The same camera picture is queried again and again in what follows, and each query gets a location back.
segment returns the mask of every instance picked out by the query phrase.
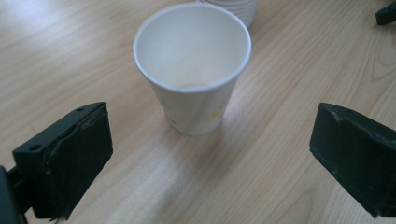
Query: cup bottom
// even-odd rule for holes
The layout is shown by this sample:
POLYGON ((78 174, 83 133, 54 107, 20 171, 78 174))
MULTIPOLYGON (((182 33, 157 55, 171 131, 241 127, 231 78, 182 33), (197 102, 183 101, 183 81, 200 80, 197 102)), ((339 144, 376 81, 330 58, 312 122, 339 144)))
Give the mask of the cup bottom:
POLYGON ((214 132, 222 123, 222 117, 218 118, 216 121, 211 122, 206 125, 199 125, 193 128, 181 128, 178 127, 171 119, 168 118, 168 122, 180 133, 186 134, 188 136, 200 136, 214 132))

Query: white cup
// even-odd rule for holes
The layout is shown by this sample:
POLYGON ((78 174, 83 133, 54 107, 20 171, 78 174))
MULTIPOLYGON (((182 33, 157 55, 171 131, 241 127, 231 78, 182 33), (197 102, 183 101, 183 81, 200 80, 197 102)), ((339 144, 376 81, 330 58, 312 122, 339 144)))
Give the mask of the white cup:
POLYGON ((188 135, 219 126, 248 64, 246 26, 222 7, 187 3, 148 18, 134 39, 134 60, 170 123, 188 135))
POLYGON ((257 0, 196 0, 201 3, 208 3, 218 7, 223 7, 237 16, 248 28, 253 23, 256 13, 257 0))

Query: black plastic part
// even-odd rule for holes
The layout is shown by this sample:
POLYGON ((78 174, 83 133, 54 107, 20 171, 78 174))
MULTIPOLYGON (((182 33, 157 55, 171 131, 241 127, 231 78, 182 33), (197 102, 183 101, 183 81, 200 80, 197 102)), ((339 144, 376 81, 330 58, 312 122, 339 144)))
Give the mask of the black plastic part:
POLYGON ((25 223, 26 219, 16 204, 6 169, 0 166, 0 224, 25 223))
POLYGON ((310 150, 373 217, 396 217, 396 132, 350 109, 320 104, 310 150))
POLYGON ((396 2, 376 12, 375 18, 378 25, 387 25, 396 21, 396 2))
POLYGON ((70 112, 16 148, 18 173, 32 186, 36 217, 68 219, 112 152, 105 103, 70 112))
POLYGON ((32 195, 35 194, 34 188, 26 178, 21 176, 18 167, 12 168, 7 174, 18 209, 22 214, 26 213, 32 206, 32 195))

